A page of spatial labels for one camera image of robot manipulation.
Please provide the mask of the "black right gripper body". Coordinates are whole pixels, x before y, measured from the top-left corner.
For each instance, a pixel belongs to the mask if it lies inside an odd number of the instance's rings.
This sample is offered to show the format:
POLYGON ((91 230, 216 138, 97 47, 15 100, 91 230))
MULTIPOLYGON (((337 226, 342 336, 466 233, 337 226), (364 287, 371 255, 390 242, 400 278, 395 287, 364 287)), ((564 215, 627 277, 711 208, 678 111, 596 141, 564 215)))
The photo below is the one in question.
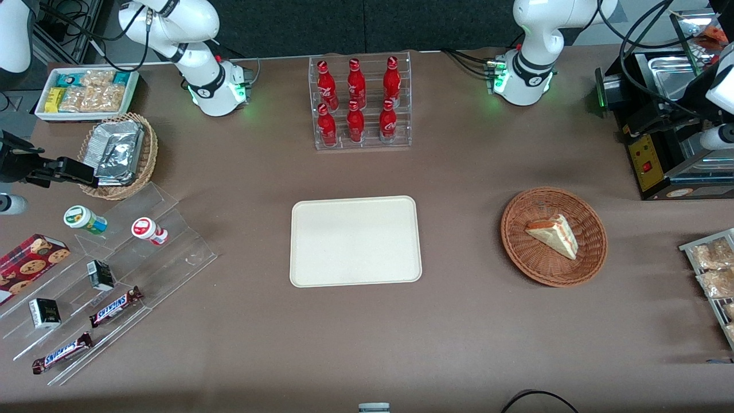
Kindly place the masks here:
POLYGON ((40 157, 45 149, 36 148, 26 139, 2 131, 1 181, 29 185, 50 186, 55 180, 49 159, 40 157))

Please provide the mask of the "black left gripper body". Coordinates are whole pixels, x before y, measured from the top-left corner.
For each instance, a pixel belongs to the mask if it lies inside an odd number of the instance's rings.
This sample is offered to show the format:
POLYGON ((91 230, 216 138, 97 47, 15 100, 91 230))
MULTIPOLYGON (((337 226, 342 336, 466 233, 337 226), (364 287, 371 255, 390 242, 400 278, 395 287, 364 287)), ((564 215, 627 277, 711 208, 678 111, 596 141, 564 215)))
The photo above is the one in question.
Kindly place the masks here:
POLYGON ((664 128, 671 130, 695 123, 705 123, 710 126, 719 124, 719 108, 713 104, 706 93, 712 86, 714 74, 700 74, 687 84, 684 93, 679 99, 672 99, 668 106, 668 118, 664 121, 664 128))

